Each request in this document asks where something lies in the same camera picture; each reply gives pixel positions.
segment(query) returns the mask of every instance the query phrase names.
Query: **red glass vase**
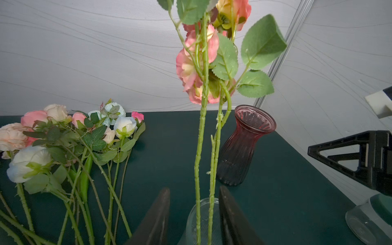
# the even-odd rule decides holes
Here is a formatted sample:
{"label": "red glass vase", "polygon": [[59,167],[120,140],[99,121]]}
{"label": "red glass vase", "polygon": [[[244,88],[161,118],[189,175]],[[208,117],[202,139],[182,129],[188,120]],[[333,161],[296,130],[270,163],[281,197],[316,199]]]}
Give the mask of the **red glass vase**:
{"label": "red glass vase", "polygon": [[216,178],[225,185],[241,184],[249,170],[257,140],[275,131],[275,120],[251,105],[239,105],[234,111],[237,128],[219,152]]}

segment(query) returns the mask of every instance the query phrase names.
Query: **white backdrop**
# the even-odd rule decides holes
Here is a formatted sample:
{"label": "white backdrop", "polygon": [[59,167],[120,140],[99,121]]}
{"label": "white backdrop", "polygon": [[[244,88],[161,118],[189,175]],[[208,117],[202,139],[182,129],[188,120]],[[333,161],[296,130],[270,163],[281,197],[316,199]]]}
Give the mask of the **white backdrop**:
{"label": "white backdrop", "polygon": [[[285,35],[300,0],[249,2],[252,13],[237,34],[238,47],[269,13]],[[90,111],[109,98],[141,112],[199,110],[176,75],[180,50],[156,0],[0,0],[0,115],[51,103]],[[243,103],[254,99],[233,96],[234,107]]]}
{"label": "white backdrop", "polygon": [[307,149],[392,129],[392,118],[378,119],[364,99],[392,86],[391,10],[391,0],[315,0],[262,107],[278,133],[356,204],[376,192],[308,157]]}

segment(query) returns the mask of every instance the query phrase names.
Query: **dark green tablecloth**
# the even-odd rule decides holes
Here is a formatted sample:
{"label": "dark green tablecloth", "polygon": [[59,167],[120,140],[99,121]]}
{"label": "dark green tablecloth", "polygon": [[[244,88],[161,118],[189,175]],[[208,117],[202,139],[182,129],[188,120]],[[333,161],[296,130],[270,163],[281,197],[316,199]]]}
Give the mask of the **dark green tablecloth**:
{"label": "dark green tablecloth", "polygon": [[[206,172],[210,167],[209,135],[215,132],[215,118],[215,111],[207,112],[200,162],[202,198],[209,193],[209,175]],[[19,120],[19,116],[3,116],[0,117],[0,126]],[[135,231],[159,190],[169,187],[171,214],[168,236],[169,244],[176,245],[195,203],[193,166],[199,112],[145,113],[145,121],[147,130],[136,143],[129,160],[122,204],[131,230]],[[232,114],[222,131],[221,145],[234,129],[235,119]],[[14,214],[27,227],[19,198],[15,196],[15,184],[6,176],[7,168],[8,162],[2,160],[0,189]],[[93,168],[92,176],[107,212],[109,192],[105,180],[98,168]],[[229,190],[257,234],[269,245],[362,244],[345,222],[345,213],[354,204],[275,132],[258,141],[248,176],[241,185],[230,187]],[[32,210],[36,233],[56,243],[65,214],[62,201],[49,193],[26,193],[26,197]],[[105,225],[91,188],[89,205],[96,244],[103,244]],[[127,240],[127,235],[121,222],[119,227],[117,241],[122,244]],[[67,231],[72,235],[64,237],[63,244],[73,244],[69,221]],[[81,232],[88,244],[84,228],[81,228]],[[0,244],[13,244],[3,230],[0,230]]]}

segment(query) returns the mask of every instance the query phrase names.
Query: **glass jar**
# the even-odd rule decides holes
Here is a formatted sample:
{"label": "glass jar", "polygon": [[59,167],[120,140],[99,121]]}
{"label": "glass jar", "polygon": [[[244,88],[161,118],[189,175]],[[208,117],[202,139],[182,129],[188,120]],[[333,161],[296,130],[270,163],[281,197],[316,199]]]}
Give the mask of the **glass jar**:
{"label": "glass jar", "polygon": [[[201,216],[201,245],[206,245],[208,242],[208,216],[209,216],[209,198],[204,198],[200,201],[200,216]],[[189,213],[187,226],[177,245],[195,245],[197,244],[196,234],[196,205],[193,206]],[[219,216],[219,200],[214,200],[214,217],[212,219],[212,244],[222,245],[222,235],[220,229]]]}
{"label": "glass jar", "polygon": [[254,146],[260,137],[275,131],[275,120],[251,105],[239,105],[234,111],[237,128],[219,152],[216,177],[225,185],[241,184],[249,170]]}
{"label": "glass jar", "polygon": [[392,198],[383,194],[346,213],[351,231],[366,245],[392,245]]}

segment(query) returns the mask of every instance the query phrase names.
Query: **clear glass vase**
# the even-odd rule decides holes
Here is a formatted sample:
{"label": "clear glass vase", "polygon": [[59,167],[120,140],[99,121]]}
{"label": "clear glass vase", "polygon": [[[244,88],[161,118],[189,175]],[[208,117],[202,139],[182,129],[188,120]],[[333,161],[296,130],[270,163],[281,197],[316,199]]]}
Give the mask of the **clear glass vase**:
{"label": "clear glass vase", "polygon": [[[200,216],[201,216],[201,245],[207,245],[208,242],[208,216],[209,216],[209,198],[204,198],[200,201]],[[184,234],[177,245],[196,245],[196,205],[193,206],[189,213],[187,226]],[[222,245],[222,235],[220,229],[219,216],[219,200],[214,200],[214,217],[212,219],[212,244]]]}
{"label": "clear glass vase", "polygon": [[244,181],[256,142],[276,129],[275,120],[254,106],[239,105],[234,115],[237,128],[220,149],[216,172],[217,179],[225,185],[239,185]]}

